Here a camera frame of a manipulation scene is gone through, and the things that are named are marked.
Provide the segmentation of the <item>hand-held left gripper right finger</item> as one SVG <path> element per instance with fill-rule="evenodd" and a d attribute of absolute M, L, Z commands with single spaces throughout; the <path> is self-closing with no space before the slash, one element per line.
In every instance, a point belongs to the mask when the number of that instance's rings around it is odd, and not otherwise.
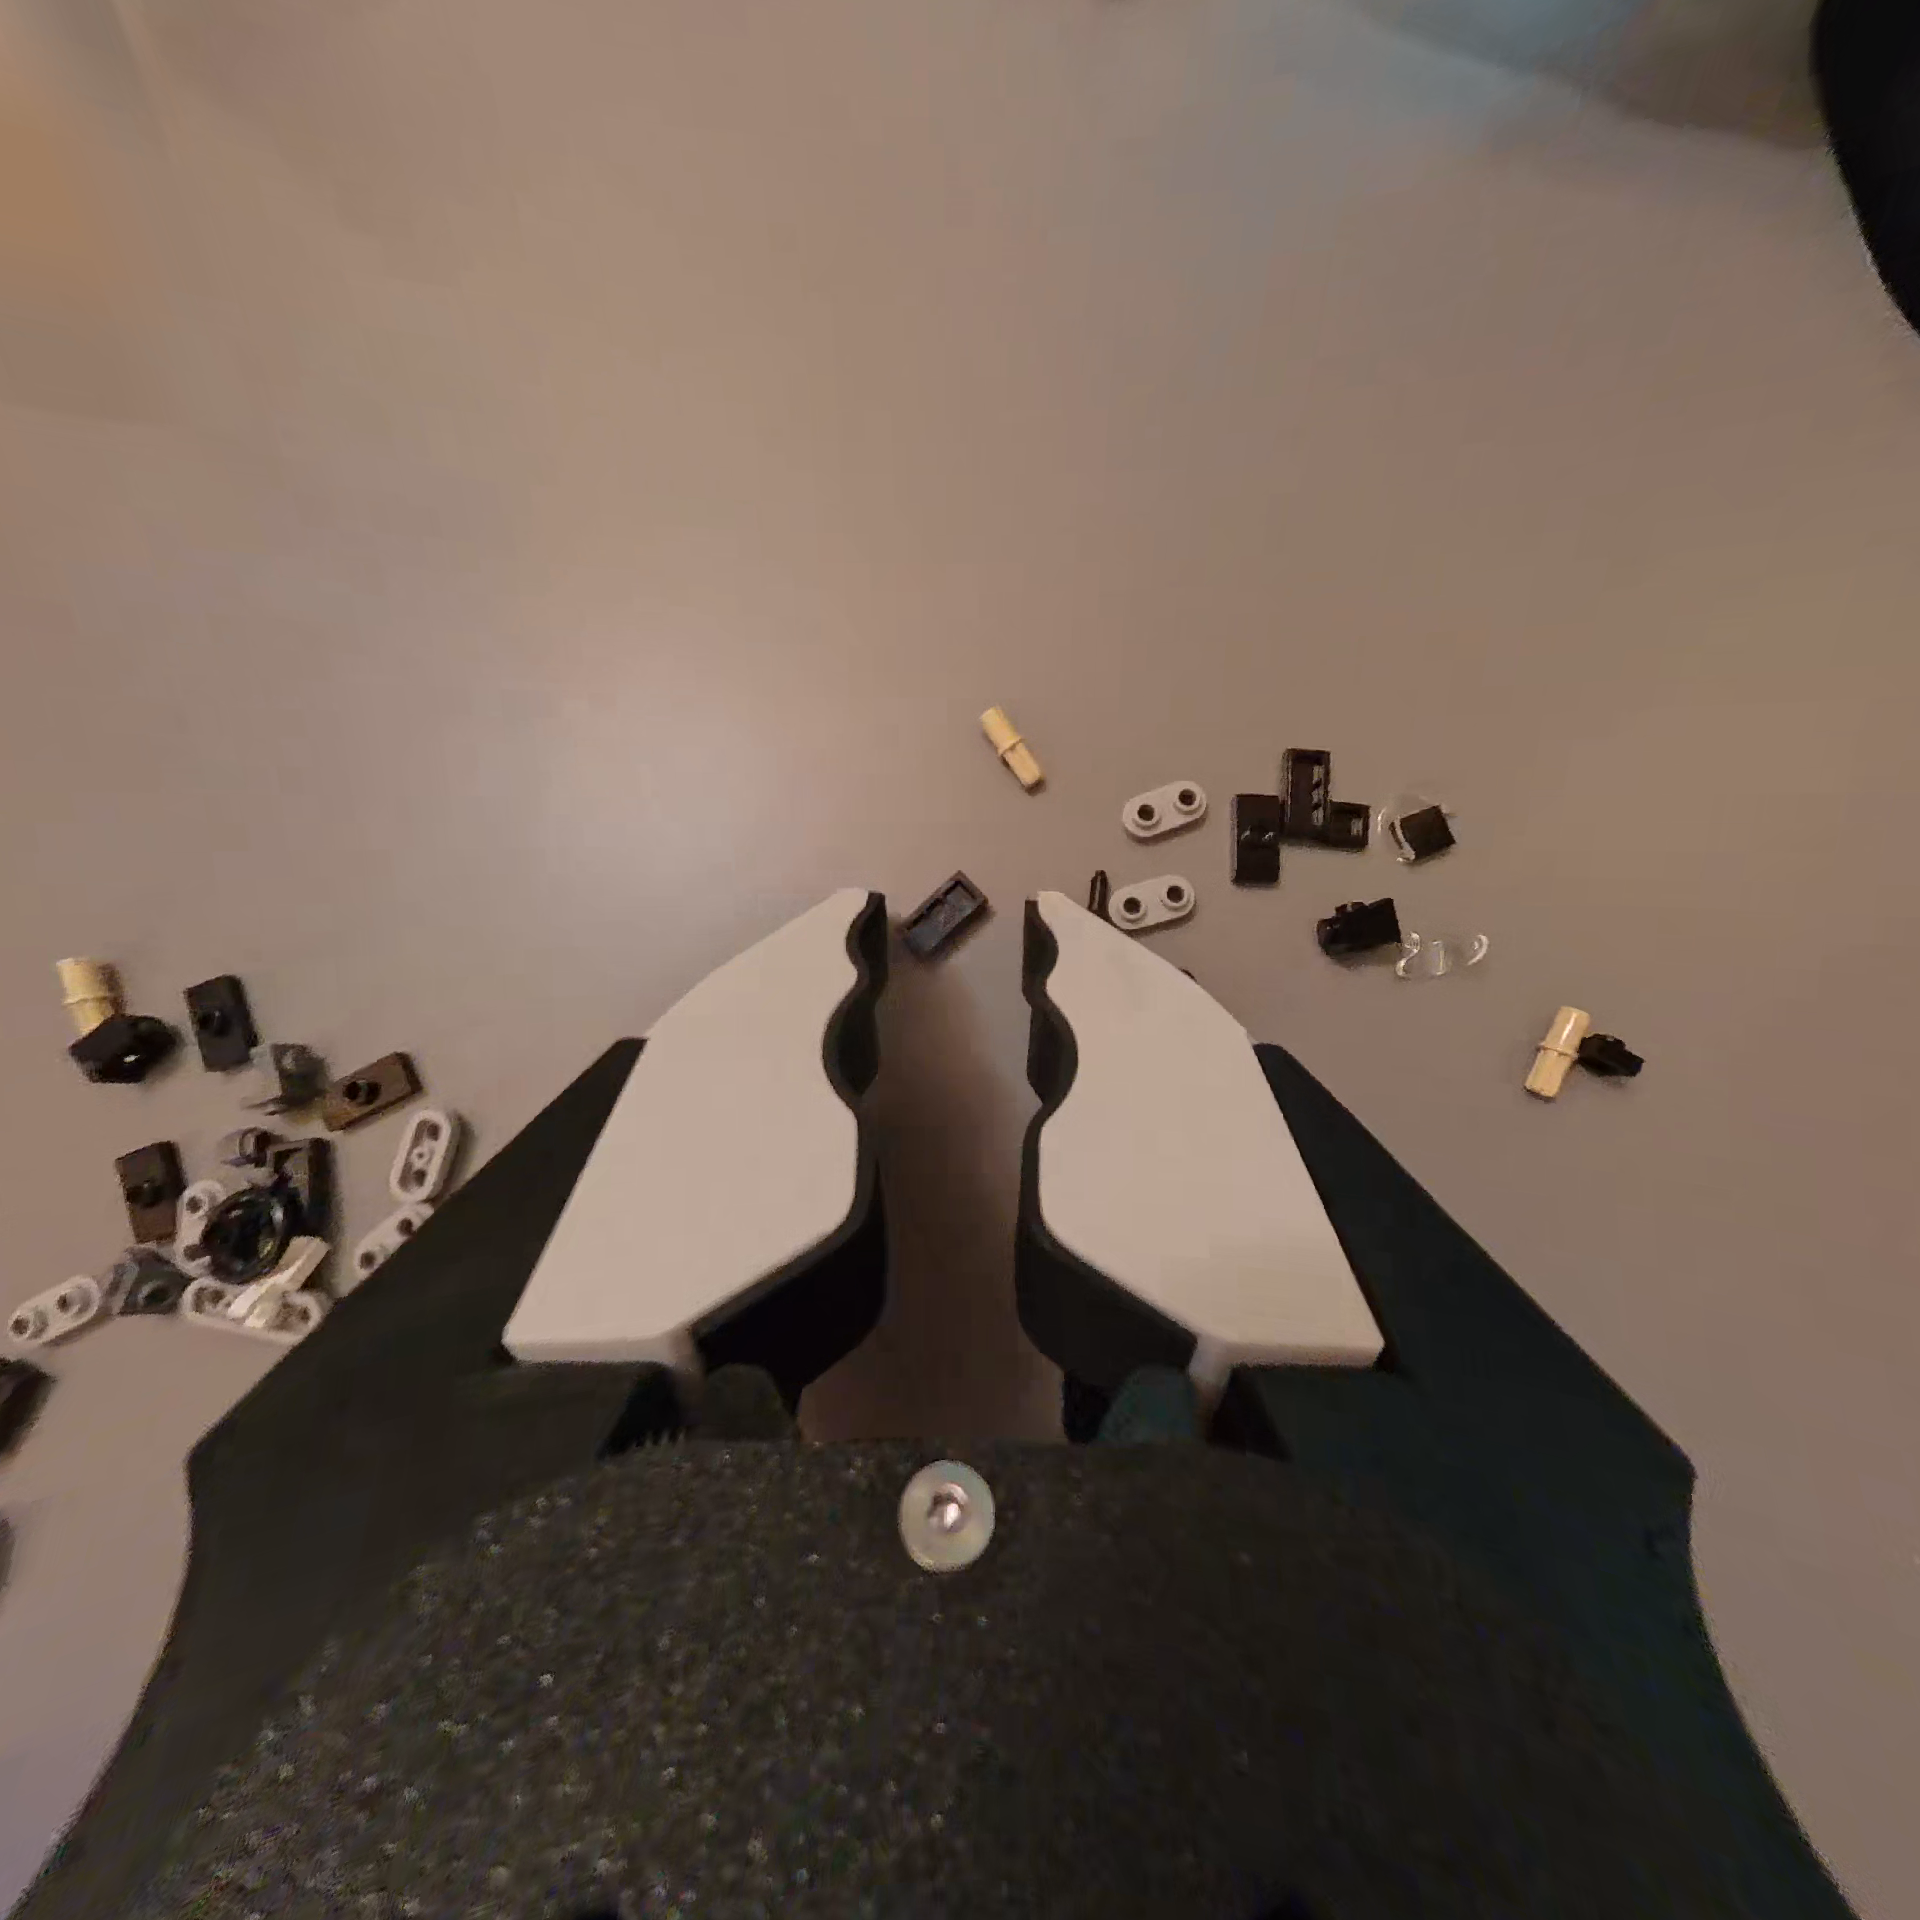
<path fill-rule="evenodd" d="M 1062 892 L 1023 910 L 1016 1303 L 1085 1393 L 1141 1368 L 1372 1368 L 1384 1333 L 1247 1028 Z"/>

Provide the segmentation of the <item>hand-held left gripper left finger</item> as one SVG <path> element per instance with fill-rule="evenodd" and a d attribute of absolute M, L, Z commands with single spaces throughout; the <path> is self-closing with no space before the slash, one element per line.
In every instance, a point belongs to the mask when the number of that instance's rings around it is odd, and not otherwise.
<path fill-rule="evenodd" d="M 838 887 L 648 1028 L 505 1319 L 515 1360 L 746 1360 L 802 1391 L 861 1342 L 885 973 L 885 893 Z"/>

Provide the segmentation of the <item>grey desk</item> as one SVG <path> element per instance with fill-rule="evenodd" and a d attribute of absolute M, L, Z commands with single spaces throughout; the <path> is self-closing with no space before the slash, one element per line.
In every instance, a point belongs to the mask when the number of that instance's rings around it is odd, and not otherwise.
<path fill-rule="evenodd" d="M 1287 1044 L 1693 1454 L 1744 1709 L 1918 1918 L 1918 340 L 1786 6 L 1574 80 L 1345 3 L 5 11 L 5 1306 L 235 973 L 504 1147 L 832 887 L 890 1306 L 1051 1435 L 1020 907 Z"/>

